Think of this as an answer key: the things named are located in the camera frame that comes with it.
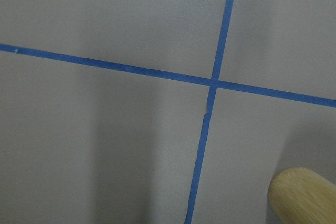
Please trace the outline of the bamboo wooden cup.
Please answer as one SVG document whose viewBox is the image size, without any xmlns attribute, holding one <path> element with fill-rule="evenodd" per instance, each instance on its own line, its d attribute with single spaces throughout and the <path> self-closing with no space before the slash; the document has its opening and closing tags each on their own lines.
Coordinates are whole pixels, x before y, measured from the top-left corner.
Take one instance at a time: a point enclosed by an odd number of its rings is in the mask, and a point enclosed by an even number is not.
<svg viewBox="0 0 336 224">
<path fill-rule="evenodd" d="M 278 173 L 268 201 L 282 223 L 335 223 L 335 184 L 304 167 Z"/>
</svg>

